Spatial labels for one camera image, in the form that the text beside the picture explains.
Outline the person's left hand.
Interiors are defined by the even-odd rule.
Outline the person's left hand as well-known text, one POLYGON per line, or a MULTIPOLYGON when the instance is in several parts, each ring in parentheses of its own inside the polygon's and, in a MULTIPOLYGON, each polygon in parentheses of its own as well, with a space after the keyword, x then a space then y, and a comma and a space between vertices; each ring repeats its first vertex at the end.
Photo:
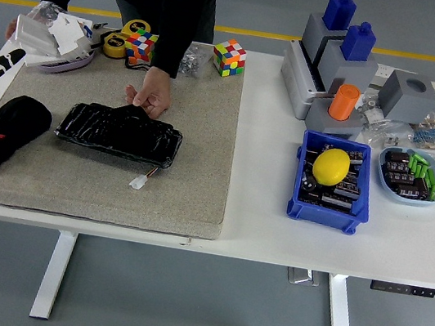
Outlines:
POLYGON ((141 90, 130 84, 126 86, 126 102, 142 107, 150 118, 158 119, 172 104, 170 89, 170 75, 153 66, 147 71, 141 90))

